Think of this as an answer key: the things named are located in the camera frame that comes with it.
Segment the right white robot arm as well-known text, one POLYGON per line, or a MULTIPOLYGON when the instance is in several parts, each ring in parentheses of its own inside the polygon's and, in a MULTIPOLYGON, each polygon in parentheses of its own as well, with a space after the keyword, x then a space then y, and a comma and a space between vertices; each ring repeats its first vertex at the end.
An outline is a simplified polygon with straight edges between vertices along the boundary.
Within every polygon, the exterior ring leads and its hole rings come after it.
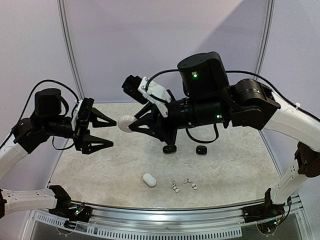
POLYGON ((203 52, 177 65, 185 98, 176 100, 153 77, 128 76, 123 91, 143 104, 129 130, 154 137, 169 146, 177 131, 222 124, 282 133, 298 141, 294 163, 259 206, 269 218, 307 179, 320 174, 320 120, 285 98, 269 81, 255 73, 234 85, 228 80, 220 55, 203 52))

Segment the white oval earbud case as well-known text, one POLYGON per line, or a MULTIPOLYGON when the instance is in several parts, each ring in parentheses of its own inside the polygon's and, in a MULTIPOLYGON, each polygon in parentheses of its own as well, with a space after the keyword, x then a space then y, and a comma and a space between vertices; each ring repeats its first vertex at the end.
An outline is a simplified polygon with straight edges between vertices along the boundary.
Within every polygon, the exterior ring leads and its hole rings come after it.
POLYGON ((142 176, 142 180, 150 188, 154 188, 157 185, 157 180, 149 173, 145 173, 142 176))

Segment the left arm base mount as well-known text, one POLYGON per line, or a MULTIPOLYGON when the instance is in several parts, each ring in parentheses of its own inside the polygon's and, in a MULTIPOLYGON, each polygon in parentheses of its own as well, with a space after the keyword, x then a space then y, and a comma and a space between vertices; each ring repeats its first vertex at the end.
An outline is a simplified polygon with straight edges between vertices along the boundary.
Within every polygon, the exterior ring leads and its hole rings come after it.
POLYGON ((48 188, 57 200, 54 208, 48 210, 50 214, 69 219, 71 222, 90 221, 93 212, 90 206, 86 206, 85 203, 73 204, 69 194, 60 185, 50 185, 48 188))

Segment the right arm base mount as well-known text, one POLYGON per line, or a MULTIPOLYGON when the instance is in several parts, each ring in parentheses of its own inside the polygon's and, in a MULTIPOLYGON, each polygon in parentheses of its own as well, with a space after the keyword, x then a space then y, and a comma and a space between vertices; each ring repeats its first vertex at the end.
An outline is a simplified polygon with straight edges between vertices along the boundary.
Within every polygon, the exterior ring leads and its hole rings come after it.
POLYGON ((288 211, 286 213, 284 208, 285 203, 274 204, 271 193, 272 189, 269 188, 264 193, 263 203, 245 206, 241 209, 245 223, 257 222, 268 218, 275 218, 276 216, 281 215, 280 219, 276 220, 274 223, 275 226, 278 226, 287 219, 291 211, 291 196, 289 196, 286 200, 288 205, 288 211))

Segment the black oval earbud case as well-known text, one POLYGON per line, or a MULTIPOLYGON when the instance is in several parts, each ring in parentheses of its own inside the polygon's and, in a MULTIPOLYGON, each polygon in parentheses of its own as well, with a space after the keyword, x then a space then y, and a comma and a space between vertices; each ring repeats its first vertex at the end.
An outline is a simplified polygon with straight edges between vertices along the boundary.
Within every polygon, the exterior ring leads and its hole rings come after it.
POLYGON ((162 152, 163 152, 165 155, 174 154, 174 153, 177 152, 177 146, 176 146, 176 145, 165 145, 165 146, 162 148, 162 152))

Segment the pink round earbud case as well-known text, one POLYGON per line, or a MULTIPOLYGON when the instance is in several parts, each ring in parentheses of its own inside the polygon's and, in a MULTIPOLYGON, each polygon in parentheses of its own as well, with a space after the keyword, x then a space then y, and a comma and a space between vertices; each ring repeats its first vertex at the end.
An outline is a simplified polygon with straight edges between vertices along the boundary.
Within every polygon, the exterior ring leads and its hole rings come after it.
POLYGON ((117 121, 118 128, 125 133, 132 133, 133 131, 129 126, 137 121, 137 118, 132 115, 123 115, 117 121))

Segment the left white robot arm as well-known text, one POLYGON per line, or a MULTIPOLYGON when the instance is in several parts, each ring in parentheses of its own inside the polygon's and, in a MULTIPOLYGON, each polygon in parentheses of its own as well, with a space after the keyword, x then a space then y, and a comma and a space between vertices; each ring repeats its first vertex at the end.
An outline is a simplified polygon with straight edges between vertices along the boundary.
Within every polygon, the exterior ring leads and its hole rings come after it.
MULTIPOLYGON (((78 101, 73 116, 62 114, 69 105, 57 88, 46 88, 35 93, 31 117, 20 119, 0 147, 0 176, 20 160, 31 154, 50 137, 71 139, 77 151, 84 155, 113 147, 110 140, 91 135, 93 128, 114 127, 117 122, 93 107, 94 99, 78 101)), ((14 191, 1 189, 0 216, 35 209, 48 209, 53 215, 77 220, 88 217, 83 204, 73 205, 71 197, 60 185, 45 189, 14 191)))

